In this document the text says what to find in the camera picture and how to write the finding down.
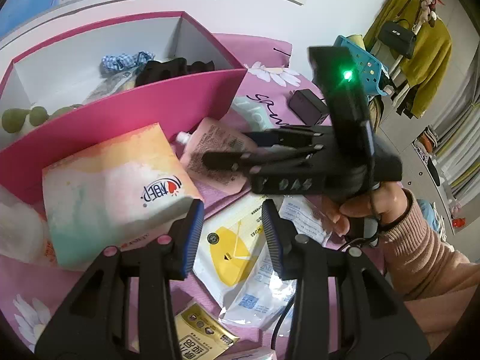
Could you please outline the person's right hand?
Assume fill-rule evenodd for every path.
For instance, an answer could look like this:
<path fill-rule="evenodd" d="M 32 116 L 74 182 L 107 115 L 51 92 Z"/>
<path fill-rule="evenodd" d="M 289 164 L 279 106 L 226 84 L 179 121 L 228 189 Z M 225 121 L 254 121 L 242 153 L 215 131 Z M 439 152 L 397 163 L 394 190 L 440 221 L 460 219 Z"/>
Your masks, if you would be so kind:
<path fill-rule="evenodd" d="M 410 206 L 411 199 L 397 183 L 384 182 L 371 194 L 353 197 L 342 205 L 328 197 L 322 197 L 320 201 L 322 227 L 326 232 L 345 236 L 350 231 L 350 219 L 374 215 L 382 227 L 387 227 L 402 219 Z"/>

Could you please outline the pink sleeved right forearm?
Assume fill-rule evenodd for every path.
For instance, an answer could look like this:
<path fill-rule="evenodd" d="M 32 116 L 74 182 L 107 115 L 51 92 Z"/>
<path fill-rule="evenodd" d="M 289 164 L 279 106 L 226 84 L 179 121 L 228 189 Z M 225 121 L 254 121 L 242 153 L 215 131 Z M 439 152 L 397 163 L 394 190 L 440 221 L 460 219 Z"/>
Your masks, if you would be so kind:
<path fill-rule="evenodd" d="M 442 242 L 415 197 L 396 225 L 380 235 L 380 249 L 393 288 L 436 350 L 460 321 L 477 287 L 479 264 Z"/>

